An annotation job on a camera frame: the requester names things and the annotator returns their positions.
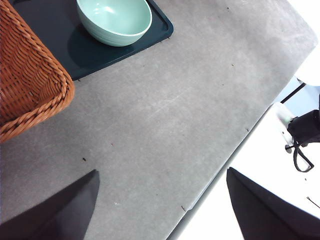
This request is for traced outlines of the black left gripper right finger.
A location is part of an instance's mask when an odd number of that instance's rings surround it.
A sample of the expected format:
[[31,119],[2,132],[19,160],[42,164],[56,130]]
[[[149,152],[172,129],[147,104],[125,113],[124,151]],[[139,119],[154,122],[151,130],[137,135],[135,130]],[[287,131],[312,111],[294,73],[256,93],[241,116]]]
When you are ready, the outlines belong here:
[[320,219],[286,202],[236,169],[226,183],[245,240],[318,240]]

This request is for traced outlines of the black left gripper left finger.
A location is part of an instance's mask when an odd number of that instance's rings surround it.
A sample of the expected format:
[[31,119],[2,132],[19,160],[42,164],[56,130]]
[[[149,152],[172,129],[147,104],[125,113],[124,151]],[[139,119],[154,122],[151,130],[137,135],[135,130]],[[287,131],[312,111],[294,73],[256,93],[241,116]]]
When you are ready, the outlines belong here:
[[0,225],[2,240],[83,240],[100,188],[96,169]]

